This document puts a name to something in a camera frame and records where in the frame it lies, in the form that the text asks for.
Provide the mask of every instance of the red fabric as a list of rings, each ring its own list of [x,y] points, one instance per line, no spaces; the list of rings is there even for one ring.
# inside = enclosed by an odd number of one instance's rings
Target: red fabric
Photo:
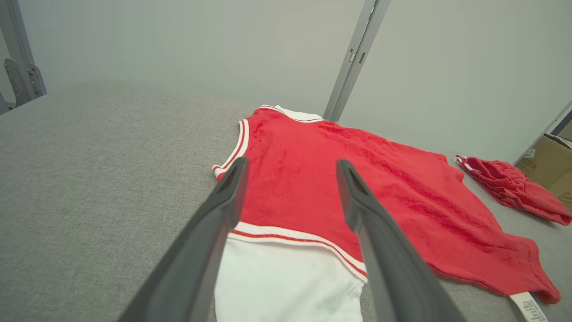
[[[248,125],[241,221],[321,236],[363,262],[337,190],[336,161],[347,159],[437,274],[505,296],[534,291],[547,303],[560,300],[535,242],[504,233],[444,155],[270,108],[257,109]]]
[[[501,205],[528,211],[565,226],[572,221],[572,216],[558,198],[530,181],[524,172],[512,164],[464,158],[462,155],[457,158],[459,165]]]

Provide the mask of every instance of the white partition panel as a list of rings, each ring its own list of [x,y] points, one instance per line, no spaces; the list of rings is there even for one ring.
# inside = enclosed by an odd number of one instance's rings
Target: white partition panel
[[[48,92],[116,79],[322,114],[363,0],[20,0]]]
[[[516,161],[572,100],[572,1],[394,0],[340,124]]]

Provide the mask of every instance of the white care label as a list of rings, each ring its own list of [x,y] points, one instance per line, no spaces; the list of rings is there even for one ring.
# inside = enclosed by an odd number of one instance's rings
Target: white care label
[[[534,158],[535,154],[536,154],[536,149],[529,149],[529,151],[526,152],[522,157],[523,158]]]
[[[511,295],[510,298],[521,309],[522,315],[525,316],[527,322],[548,322],[548,319],[542,313],[540,307],[533,299],[530,292],[518,293]]]

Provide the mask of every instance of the gray fabric tablecloth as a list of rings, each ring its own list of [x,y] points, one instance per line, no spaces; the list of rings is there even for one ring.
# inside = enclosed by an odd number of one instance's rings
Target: gray fabric tablecloth
[[[0,116],[0,320],[116,320],[214,188],[211,165],[228,157],[236,122],[255,108],[96,82]],[[562,293],[541,307],[551,322],[570,321],[570,228],[497,204],[470,177],[464,183],[507,233],[537,242]],[[507,297],[442,284],[467,321],[524,321]],[[362,313],[374,320],[367,286]]]

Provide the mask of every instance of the folded red garment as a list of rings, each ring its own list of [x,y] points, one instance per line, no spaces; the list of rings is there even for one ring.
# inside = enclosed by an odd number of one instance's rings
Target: folded red garment
[[[549,221],[569,225],[572,216],[558,198],[530,181],[520,169],[502,161],[483,161],[457,155],[461,166],[501,205],[533,213]]]

